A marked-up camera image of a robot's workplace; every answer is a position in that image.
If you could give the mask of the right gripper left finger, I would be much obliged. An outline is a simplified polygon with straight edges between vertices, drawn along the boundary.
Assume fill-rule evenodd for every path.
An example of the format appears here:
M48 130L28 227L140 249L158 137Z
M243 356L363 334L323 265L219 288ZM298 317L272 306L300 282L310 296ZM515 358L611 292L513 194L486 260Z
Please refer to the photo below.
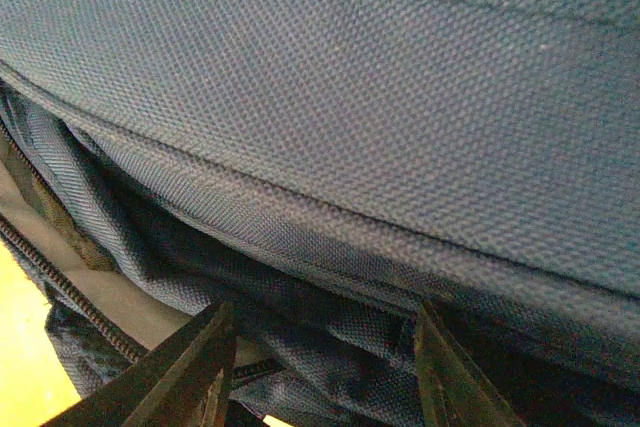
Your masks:
M205 308L48 426L223 426L236 357L232 305Z

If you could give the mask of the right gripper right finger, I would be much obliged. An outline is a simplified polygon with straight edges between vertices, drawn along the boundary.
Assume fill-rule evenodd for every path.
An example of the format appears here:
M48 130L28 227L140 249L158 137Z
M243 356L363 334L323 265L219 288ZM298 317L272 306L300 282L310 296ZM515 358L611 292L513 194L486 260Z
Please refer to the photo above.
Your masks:
M417 315L414 356L427 426L523 424L428 301Z

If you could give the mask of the navy blue student backpack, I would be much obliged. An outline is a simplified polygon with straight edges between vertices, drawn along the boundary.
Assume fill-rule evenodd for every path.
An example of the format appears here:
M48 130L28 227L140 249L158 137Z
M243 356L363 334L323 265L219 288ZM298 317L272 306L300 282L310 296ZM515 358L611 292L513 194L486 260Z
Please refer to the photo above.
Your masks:
M230 425L639 422L639 0L1 0L1 239L87 397L234 306Z

